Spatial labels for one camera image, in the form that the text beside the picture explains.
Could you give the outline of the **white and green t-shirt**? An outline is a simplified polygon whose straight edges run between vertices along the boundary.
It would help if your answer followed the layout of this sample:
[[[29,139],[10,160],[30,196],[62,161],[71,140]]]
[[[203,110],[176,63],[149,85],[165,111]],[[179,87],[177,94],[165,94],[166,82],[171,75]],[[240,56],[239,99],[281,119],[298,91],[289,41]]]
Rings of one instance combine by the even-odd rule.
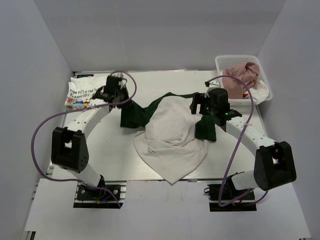
[[[217,140],[213,116],[191,113],[193,96],[168,92],[147,107],[132,102],[121,109],[120,126],[138,129],[137,154],[171,185],[192,173]]]

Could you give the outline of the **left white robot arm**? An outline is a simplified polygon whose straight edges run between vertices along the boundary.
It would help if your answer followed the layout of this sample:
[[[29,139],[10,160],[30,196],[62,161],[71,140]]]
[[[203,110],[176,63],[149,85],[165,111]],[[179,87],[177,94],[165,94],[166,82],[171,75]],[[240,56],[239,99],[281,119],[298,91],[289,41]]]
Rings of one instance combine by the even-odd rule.
[[[52,132],[51,162],[71,173],[75,180],[85,185],[88,193],[99,200],[105,196],[104,177],[89,164],[87,138],[97,124],[114,108],[124,108],[132,103],[124,71],[114,71],[106,77],[105,85],[93,94],[89,106],[65,127]]]

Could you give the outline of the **white t-shirt red print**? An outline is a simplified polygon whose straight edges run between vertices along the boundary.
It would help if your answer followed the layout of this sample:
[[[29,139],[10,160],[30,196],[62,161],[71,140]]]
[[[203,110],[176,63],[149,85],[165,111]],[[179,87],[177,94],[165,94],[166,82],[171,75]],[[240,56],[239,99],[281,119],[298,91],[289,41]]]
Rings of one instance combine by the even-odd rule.
[[[262,80],[257,81],[249,90],[251,92],[253,103],[255,105],[264,102],[268,98],[270,93],[268,86]],[[249,106],[251,105],[251,97],[245,87],[243,88],[241,104]]]

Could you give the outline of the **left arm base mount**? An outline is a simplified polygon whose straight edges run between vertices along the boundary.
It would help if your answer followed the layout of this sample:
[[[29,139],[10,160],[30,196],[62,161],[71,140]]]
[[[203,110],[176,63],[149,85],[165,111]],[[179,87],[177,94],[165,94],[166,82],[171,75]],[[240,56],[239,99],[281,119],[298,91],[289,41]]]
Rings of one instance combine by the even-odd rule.
[[[122,206],[126,196],[127,183],[106,182],[105,187],[112,192]],[[73,207],[79,209],[120,209],[109,192],[90,189],[80,183],[76,188]]]

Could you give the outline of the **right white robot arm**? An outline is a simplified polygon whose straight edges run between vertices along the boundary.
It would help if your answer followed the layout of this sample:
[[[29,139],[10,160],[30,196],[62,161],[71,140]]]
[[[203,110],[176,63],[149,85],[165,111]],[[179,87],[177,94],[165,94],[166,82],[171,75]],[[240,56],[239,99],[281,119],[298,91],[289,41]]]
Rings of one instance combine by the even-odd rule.
[[[222,192],[236,200],[245,190],[259,188],[263,191],[292,183],[297,173],[292,148],[286,141],[277,142],[264,136],[246,122],[235,109],[231,109],[228,93],[214,88],[207,93],[195,93],[190,110],[192,114],[211,115],[214,123],[226,133],[237,138],[254,156],[254,168],[229,175],[222,182]]]

